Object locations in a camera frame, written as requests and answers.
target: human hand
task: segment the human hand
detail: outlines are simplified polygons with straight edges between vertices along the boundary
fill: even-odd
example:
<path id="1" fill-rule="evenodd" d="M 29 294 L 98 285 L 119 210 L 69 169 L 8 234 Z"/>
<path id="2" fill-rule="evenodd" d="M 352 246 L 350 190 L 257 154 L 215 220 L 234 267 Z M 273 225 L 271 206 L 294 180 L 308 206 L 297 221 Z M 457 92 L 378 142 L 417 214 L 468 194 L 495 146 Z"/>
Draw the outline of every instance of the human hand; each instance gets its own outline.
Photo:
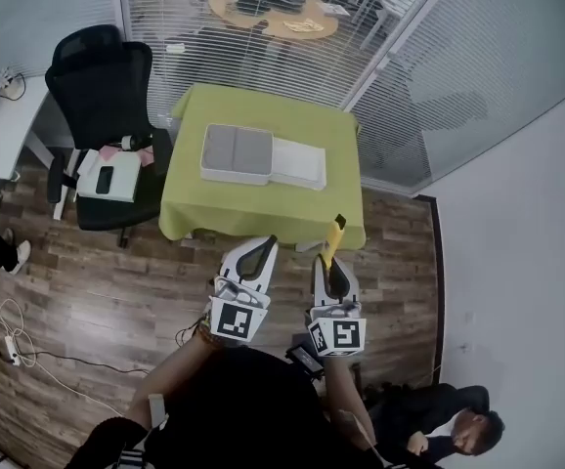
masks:
<path id="1" fill-rule="evenodd" d="M 206 342 L 206 344 L 214 349 L 235 348 L 240 344 L 240 342 L 236 341 L 235 339 L 227 339 L 221 337 L 220 335 L 214 335 L 211 332 L 210 303 L 206 306 L 204 313 L 199 319 L 195 336 L 198 336 L 201 340 Z"/>
<path id="2" fill-rule="evenodd" d="M 428 438 L 421 431 L 417 431 L 409 438 L 407 450 L 415 455 L 421 455 L 423 451 L 428 450 Z"/>

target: office chair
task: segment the office chair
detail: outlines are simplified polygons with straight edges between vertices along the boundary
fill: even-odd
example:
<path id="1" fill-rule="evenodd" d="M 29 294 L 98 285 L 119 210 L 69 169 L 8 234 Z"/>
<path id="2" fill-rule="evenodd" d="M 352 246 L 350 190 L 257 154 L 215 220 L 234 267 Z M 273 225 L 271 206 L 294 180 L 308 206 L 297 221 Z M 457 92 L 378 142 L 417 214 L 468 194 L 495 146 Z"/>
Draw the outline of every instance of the office chair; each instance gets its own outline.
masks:
<path id="1" fill-rule="evenodd" d="M 122 42 L 112 25 L 75 31 L 64 38 L 46 72 L 46 84 L 61 108 L 77 149 L 100 149 L 123 136 L 152 135 L 154 164 L 143 167 L 133 203 L 79 196 L 81 230 L 122 229 L 119 246 L 126 247 L 126 228 L 156 217 L 160 210 L 172 144 L 166 130 L 148 121 L 148 80 L 152 52 L 139 42 Z M 64 172 L 65 158 L 55 157 L 48 175 L 48 201 L 61 200 L 62 186 L 76 188 Z"/>

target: pink paper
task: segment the pink paper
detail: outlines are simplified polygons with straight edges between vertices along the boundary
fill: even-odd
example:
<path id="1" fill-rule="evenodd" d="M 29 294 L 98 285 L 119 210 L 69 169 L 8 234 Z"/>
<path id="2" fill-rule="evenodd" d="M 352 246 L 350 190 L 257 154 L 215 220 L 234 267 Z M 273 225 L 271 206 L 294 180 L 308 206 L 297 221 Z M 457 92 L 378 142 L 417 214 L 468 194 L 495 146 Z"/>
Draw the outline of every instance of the pink paper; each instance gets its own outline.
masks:
<path id="1" fill-rule="evenodd" d="M 142 167 L 146 167 L 151 163 L 154 163 L 154 154 L 152 153 L 152 147 L 144 148 L 137 151 L 137 155 L 142 162 Z"/>
<path id="2" fill-rule="evenodd" d="M 109 161 L 118 151 L 120 151 L 120 148 L 116 148 L 115 146 L 102 146 L 99 151 L 100 158 L 104 161 Z"/>

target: cable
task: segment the cable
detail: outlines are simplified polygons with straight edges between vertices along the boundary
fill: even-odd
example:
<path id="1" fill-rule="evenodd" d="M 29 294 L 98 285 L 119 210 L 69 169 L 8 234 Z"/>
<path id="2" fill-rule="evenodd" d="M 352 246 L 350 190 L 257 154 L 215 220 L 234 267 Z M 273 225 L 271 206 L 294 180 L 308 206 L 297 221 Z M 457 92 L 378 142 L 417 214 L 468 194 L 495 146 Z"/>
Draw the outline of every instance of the cable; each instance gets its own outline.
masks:
<path id="1" fill-rule="evenodd" d="M 101 402 L 100 400 L 95 400 L 94 398 L 91 398 L 90 396 L 87 396 L 79 391 L 76 391 L 68 386 L 66 386 L 66 384 L 64 384 L 61 380 L 59 380 L 57 377 L 55 377 L 52 373 L 50 373 L 43 364 L 41 364 L 40 362 L 37 362 L 37 364 L 39 365 L 39 367 L 44 370 L 48 375 L 50 375 L 53 379 L 55 379 L 55 382 L 57 382 L 57 384 L 60 384 L 61 386 L 65 387 L 68 391 L 71 391 L 72 393 L 77 394 L 78 396 L 82 396 L 83 398 L 87 398 L 87 400 L 91 400 L 94 403 L 97 403 L 98 405 L 102 405 L 102 406 L 106 406 L 108 409 L 112 410 L 116 415 L 123 417 L 124 415 L 122 415 L 119 411 L 117 411 L 115 408 L 113 408 L 112 406 L 107 405 L 106 403 Z"/>
<path id="2" fill-rule="evenodd" d="M 21 326 L 18 328 L 11 328 L 9 326 L 9 324 L 5 321 L 4 317 L 1 314 L 2 308 L 5 306 L 5 304 L 7 304 L 8 302 L 12 302 L 13 304 L 15 304 L 15 306 L 18 308 L 18 312 L 20 313 L 20 320 L 21 320 Z M 83 398 L 86 398 L 87 400 L 90 400 L 94 403 L 97 403 L 99 405 L 102 406 L 106 406 L 109 410 L 113 411 L 114 413 L 116 413 L 117 415 L 119 415 L 120 417 L 123 416 L 119 411 L 117 411 L 115 408 L 113 408 L 110 405 L 107 405 L 99 400 L 96 400 L 94 398 L 91 398 L 79 391 L 76 391 L 75 389 L 70 388 L 69 386 L 66 386 L 66 384 L 64 384 L 63 382 L 61 382 L 57 377 L 55 377 L 52 373 L 50 373 L 46 367 L 41 364 L 38 360 L 37 360 L 37 353 L 35 352 L 35 346 L 32 343 L 32 339 L 30 338 L 30 335 L 28 335 L 25 331 L 24 331 L 24 315 L 22 312 L 22 308 L 20 308 L 20 305 L 14 300 L 14 299 L 5 299 L 2 304 L 0 304 L 0 325 L 2 325 L 5 329 L 5 331 L 7 332 L 7 335 L 12 337 L 13 342 L 14 342 L 14 346 L 16 348 L 16 351 L 18 353 L 18 357 L 20 358 L 20 361 L 27 366 L 28 368 L 33 368 L 36 364 L 39 365 L 39 367 L 44 370 L 50 377 L 52 377 L 55 382 L 57 382 L 57 384 L 59 384 L 60 386 L 65 387 L 68 391 L 71 391 L 74 394 L 77 394 L 78 396 L 82 396 Z M 30 353 L 21 353 L 20 352 L 20 346 L 18 345 L 18 337 L 20 337 L 21 335 L 24 335 L 26 337 L 26 339 L 28 340 L 28 344 L 30 346 L 31 352 Z M 24 355 L 30 355 L 32 356 L 32 359 L 30 360 L 29 358 L 26 358 Z"/>
<path id="3" fill-rule="evenodd" d="M 421 384 L 424 380 L 426 380 L 426 378 L 430 375 L 432 375 L 434 372 L 436 372 L 439 368 L 441 368 L 441 366 L 443 365 L 443 363 L 438 364 L 437 366 L 435 366 L 432 371 L 430 371 L 429 373 L 426 373 L 423 377 L 421 377 L 420 380 L 418 380 L 417 382 L 415 382 L 415 384 L 413 385 L 413 389 L 417 389 L 417 386 L 419 384 Z"/>
<path id="4" fill-rule="evenodd" d="M 33 353 L 20 353 L 19 356 L 29 356 Z M 135 373 L 135 372 L 141 372 L 141 373 L 145 373 L 146 375 L 148 375 L 148 371 L 143 369 L 143 368 L 133 368 L 131 370 L 121 370 L 119 368 L 116 368 L 115 366 L 111 366 L 110 364 L 104 364 L 104 363 L 93 363 L 93 362 L 87 362 L 86 360 L 82 360 L 81 358 L 72 358 L 69 356 L 60 356 L 60 355 L 55 355 L 54 353 L 50 353 L 49 351 L 35 351 L 34 353 L 35 355 L 39 356 L 39 355 L 48 355 L 48 356 L 52 356 L 54 358 L 59 358 L 61 360 L 72 360 L 73 362 L 81 362 L 81 363 L 85 363 L 85 364 L 89 364 L 91 366 L 103 366 L 105 368 L 110 368 L 111 370 L 116 371 L 117 373 Z"/>
<path id="5" fill-rule="evenodd" d="M 26 80 L 24 78 L 24 75 L 21 73 L 18 73 L 16 76 L 14 76 L 14 79 L 18 77 L 22 79 L 22 84 L 24 86 L 24 90 L 22 90 L 22 93 L 19 96 L 17 96 L 15 99 L 2 95 L 0 95 L 0 98 L 8 99 L 9 101 L 19 101 L 22 98 L 22 96 L 26 93 Z"/>
<path id="6" fill-rule="evenodd" d="M 176 332 L 176 335 L 174 335 L 174 340 L 176 341 L 176 345 L 179 348 L 182 348 L 185 345 L 185 333 L 189 330 L 191 330 L 192 328 L 194 328 L 195 326 L 197 326 L 202 320 L 204 320 L 204 317 L 200 317 L 196 320 L 196 322 L 194 324 L 192 324 L 191 326 L 188 326 L 186 328 L 182 328 L 180 330 L 178 330 Z M 178 342 L 178 334 L 181 334 L 181 341 Z"/>

